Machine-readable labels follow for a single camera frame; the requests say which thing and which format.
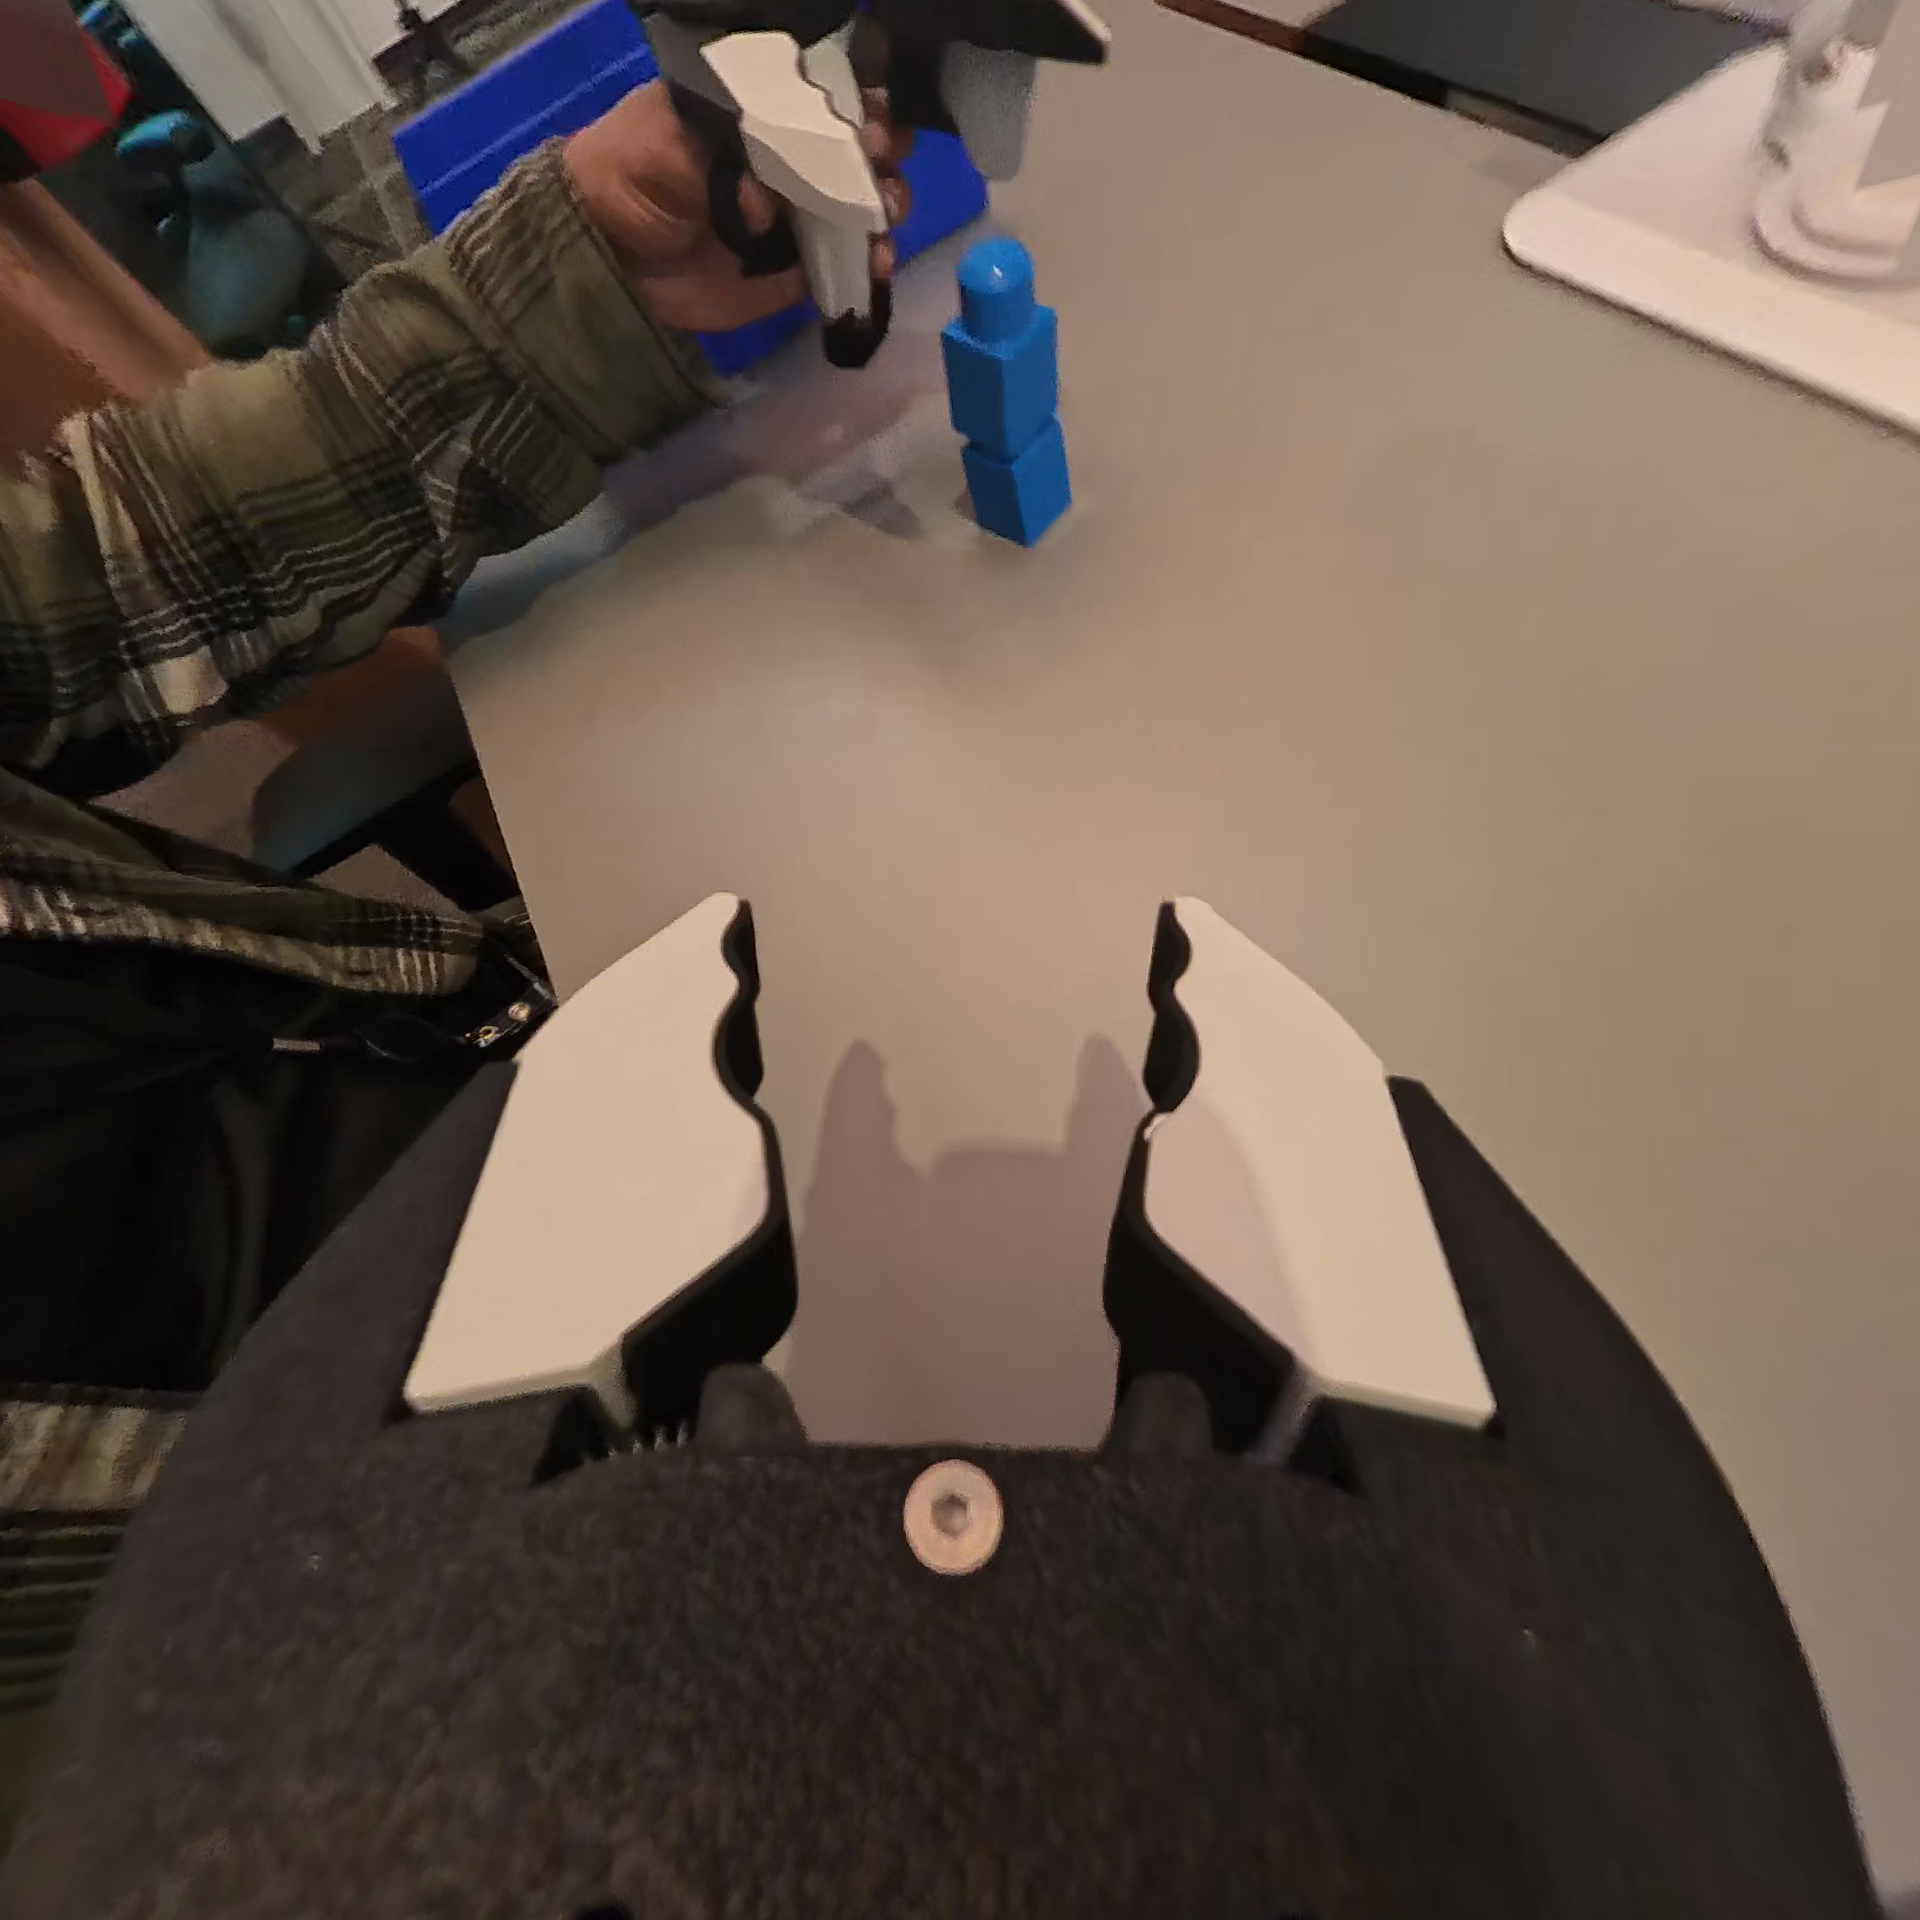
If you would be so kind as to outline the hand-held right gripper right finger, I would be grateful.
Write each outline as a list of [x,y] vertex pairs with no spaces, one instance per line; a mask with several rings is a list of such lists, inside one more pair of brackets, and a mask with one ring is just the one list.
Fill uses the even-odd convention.
[[1186,1377],[1213,1446],[1291,1463],[1330,1411],[1494,1427],[1392,1079],[1363,1033],[1201,899],[1159,906],[1147,1113],[1106,1234],[1118,1414]]

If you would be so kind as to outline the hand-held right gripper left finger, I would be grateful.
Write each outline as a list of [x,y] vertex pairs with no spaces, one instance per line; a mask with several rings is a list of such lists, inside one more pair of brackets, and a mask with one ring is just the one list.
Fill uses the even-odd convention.
[[715,891],[561,1004],[516,1056],[402,1404],[589,1398],[692,1440],[713,1372],[764,1362],[799,1303],[761,1109],[757,931]]

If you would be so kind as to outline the blue mega block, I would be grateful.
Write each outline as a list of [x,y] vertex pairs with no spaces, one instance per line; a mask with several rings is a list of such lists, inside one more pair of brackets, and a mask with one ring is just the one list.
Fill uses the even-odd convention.
[[967,497],[972,524],[1020,549],[1035,549],[1072,511],[1068,447],[1058,417],[1013,453],[962,445]]
[[955,431],[1014,460],[1061,405],[1058,315],[1020,239],[983,239],[956,262],[956,316],[940,345]]

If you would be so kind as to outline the blue plastic bin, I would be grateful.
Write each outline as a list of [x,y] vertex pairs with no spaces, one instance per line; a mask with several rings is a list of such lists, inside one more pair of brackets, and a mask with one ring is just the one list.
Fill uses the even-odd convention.
[[[402,124],[395,147],[430,232],[463,217],[518,158],[585,132],[648,82],[659,82],[659,73],[638,5],[589,5],[443,100],[421,108]],[[820,324],[814,301],[733,333],[703,333],[703,349],[720,377],[740,377],[803,324]]]

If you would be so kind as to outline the person's left forearm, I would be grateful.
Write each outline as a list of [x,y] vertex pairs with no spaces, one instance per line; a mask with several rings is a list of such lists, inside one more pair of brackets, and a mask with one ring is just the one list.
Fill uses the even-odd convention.
[[703,416],[561,142],[306,345],[65,417],[4,466],[4,786],[96,799],[446,609]]

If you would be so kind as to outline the person's left hand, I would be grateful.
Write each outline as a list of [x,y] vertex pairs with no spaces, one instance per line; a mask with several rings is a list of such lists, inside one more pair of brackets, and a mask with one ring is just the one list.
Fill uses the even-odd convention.
[[662,82],[627,91],[561,144],[572,192],[653,320],[733,333],[806,297],[803,271],[749,274],[709,217],[709,149]]

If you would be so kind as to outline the white display stand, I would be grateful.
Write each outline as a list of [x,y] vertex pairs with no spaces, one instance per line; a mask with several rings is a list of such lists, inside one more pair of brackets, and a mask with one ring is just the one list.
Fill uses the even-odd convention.
[[1510,255],[1918,434],[1918,5],[1801,5],[1525,192]]

